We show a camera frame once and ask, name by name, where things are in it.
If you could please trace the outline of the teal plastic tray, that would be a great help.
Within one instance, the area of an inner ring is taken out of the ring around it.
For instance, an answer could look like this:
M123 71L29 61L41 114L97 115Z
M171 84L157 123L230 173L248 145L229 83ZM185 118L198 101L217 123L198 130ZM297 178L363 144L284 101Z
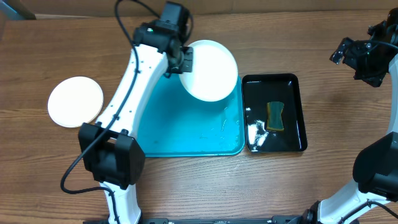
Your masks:
M221 101L190 95L177 75L157 82L139 125L147 157L233 156L246 143L241 80Z

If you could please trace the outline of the black rectangular tray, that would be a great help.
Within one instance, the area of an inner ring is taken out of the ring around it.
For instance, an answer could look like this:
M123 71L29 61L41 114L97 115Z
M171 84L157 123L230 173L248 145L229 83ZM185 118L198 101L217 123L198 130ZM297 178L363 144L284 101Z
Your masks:
M252 153L302 152L308 147L299 80L292 73L242 79L246 145ZM283 131L267 130L267 103L284 104Z

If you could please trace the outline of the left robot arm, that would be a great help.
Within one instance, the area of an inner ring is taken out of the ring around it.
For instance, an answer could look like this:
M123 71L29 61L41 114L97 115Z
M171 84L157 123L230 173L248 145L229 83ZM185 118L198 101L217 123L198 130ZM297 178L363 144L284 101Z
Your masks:
M142 114L152 91L165 74L192 69L193 50L186 22L171 19L143 23L128 39L131 57L109 105L95 124L83 123L78 133L79 161L93 174L109 209L106 223L139 223L136 182L145 154L136 138Z

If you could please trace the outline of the white plate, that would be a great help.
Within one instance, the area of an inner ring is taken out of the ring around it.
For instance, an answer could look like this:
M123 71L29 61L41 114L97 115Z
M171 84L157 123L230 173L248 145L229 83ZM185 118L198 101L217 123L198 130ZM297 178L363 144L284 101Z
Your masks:
M213 40L198 40L189 46L193 49L192 71L179 75L184 89L202 101L226 98L238 80L238 66L233 54Z
M53 89L47 109L54 123L65 128L77 128L93 121L103 102L103 91L93 79L71 77Z

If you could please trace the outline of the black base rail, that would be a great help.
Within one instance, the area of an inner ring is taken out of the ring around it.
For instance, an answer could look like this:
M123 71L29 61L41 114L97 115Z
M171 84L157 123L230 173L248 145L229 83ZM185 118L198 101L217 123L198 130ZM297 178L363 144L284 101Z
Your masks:
M138 224L288 224L300 223L302 217L298 215L276 215L272 218L232 218L232 219L181 219L140 218Z

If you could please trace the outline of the green and yellow sponge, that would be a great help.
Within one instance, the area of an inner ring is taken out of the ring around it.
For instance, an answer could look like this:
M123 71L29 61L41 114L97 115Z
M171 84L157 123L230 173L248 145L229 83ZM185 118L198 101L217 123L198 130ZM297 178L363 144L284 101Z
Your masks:
M282 120L282 112L284 109L283 102L271 101L267 103L267 130L283 131L284 125Z

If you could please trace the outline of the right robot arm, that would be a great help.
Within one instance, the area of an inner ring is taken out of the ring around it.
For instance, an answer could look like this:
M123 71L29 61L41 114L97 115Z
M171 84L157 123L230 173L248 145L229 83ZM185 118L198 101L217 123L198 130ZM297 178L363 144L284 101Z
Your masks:
M392 103L384 137L363 149L354 162L353 178L328 199L315 202L292 223L357 223L374 207L393 217L387 204L397 201L397 9L385 21L368 29L368 40L344 38L330 60L355 70L354 79L373 87L391 76Z

